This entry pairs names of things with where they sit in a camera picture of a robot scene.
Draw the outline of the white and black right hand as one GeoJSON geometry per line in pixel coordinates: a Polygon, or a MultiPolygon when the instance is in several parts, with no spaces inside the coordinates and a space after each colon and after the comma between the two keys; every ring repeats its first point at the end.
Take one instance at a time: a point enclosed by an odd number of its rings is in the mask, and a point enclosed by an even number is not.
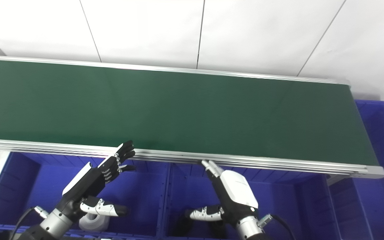
{"type": "Polygon", "coordinates": [[[235,228],[258,228],[258,202],[245,177],[224,170],[211,160],[202,160],[220,203],[186,211],[185,216],[198,221],[221,221],[235,228]]]}

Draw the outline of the white and black left hand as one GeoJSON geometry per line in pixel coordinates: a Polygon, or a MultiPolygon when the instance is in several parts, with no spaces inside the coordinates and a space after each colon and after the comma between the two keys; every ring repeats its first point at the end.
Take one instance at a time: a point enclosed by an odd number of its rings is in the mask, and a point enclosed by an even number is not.
{"type": "Polygon", "coordinates": [[[87,213],[110,217],[123,217],[129,213],[126,206],[113,204],[98,198],[105,186],[121,173],[134,171],[133,165],[123,163],[135,155],[134,144],[128,140],[108,155],[97,167],[90,163],[72,179],[62,193],[62,199],[55,207],[55,214],[70,222],[77,222],[87,213]]]}

